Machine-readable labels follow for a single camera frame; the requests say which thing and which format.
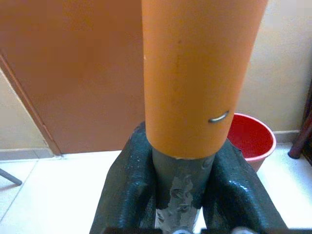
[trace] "wooden door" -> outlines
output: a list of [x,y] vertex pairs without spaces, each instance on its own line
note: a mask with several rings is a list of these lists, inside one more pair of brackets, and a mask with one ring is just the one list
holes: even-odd
[[140,0],[3,0],[0,52],[56,154],[121,149],[144,120]]

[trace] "plastic bucket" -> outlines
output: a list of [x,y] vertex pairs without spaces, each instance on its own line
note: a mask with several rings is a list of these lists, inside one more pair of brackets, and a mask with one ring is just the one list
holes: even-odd
[[255,171],[259,170],[276,147],[275,136],[267,125],[256,118],[238,113],[234,114],[228,139],[242,151]]

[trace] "floor tile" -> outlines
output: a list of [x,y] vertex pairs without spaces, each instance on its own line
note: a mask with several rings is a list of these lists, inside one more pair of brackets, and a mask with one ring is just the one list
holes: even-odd
[[312,166],[290,158],[291,146],[278,145],[257,174],[289,228],[312,228]]
[[[0,163],[0,168],[15,176],[22,182],[25,182],[35,164],[36,160],[27,162]],[[7,209],[10,207],[22,187],[23,184],[17,186],[11,181],[0,176],[0,220],[3,218]]]
[[39,160],[2,220],[0,233],[88,233],[117,155]]

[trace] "baseboard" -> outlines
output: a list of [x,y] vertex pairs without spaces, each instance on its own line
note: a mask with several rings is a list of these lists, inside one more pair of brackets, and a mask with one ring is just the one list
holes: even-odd
[[299,135],[300,130],[292,131],[275,131],[274,136],[277,143],[294,143]]
[[0,150],[0,160],[38,159],[54,157],[49,148]]

